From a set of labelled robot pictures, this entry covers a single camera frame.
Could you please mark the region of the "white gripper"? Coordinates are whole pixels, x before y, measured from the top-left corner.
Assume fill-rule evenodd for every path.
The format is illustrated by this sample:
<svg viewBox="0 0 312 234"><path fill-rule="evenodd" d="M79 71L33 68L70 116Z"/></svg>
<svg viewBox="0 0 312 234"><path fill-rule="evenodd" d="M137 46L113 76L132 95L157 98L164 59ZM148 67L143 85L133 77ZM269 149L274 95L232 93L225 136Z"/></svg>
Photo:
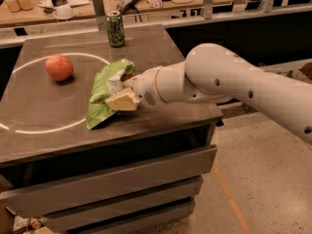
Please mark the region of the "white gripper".
<svg viewBox="0 0 312 234"><path fill-rule="evenodd" d="M140 103L146 108L161 105L162 99L156 86L156 77L159 71L160 68L155 67L145 70L139 75L124 74L121 81L126 89L107 98L105 103L114 111L134 111Z"/></svg>

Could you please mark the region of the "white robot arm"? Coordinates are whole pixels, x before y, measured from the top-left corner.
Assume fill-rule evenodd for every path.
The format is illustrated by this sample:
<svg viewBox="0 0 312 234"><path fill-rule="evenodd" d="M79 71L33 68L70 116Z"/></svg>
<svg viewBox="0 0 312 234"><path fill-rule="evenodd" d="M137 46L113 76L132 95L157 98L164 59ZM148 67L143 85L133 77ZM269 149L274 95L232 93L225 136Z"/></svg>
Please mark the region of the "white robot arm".
<svg viewBox="0 0 312 234"><path fill-rule="evenodd" d="M240 100L312 144L312 85L267 72L217 44L193 48L182 62L150 68L126 80L105 102L115 111L141 104Z"/></svg>

